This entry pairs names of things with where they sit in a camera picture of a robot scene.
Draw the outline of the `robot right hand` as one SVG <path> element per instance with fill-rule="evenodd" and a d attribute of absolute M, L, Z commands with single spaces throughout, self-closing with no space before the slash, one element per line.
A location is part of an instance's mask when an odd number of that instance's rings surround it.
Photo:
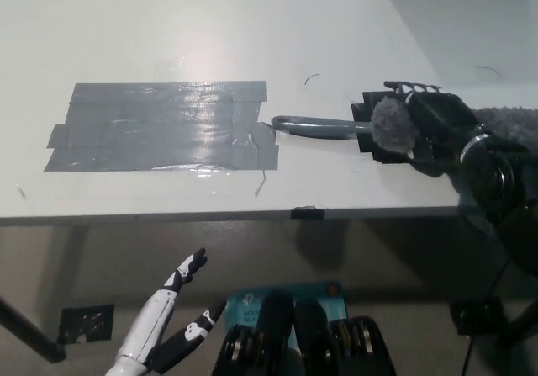
<path fill-rule="evenodd" d="M 384 86 L 393 90 L 417 131 L 408 160 L 424 174 L 439 177 L 451 171 L 490 136 L 472 109 L 442 87 L 402 81 Z"/>

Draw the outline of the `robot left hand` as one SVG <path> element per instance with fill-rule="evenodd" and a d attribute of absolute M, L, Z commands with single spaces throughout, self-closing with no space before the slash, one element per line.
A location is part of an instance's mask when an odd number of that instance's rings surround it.
<path fill-rule="evenodd" d="M 194 352 L 207 338 L 222 315 L 226 302 L 207 308 L 198 318 L 164 340 L 165 330 L 176 307 L 182 286 L 206 262 L 200 248 L 188 256 L 146 301 L 129 328 L 108 375 L 163 375 Z"/>

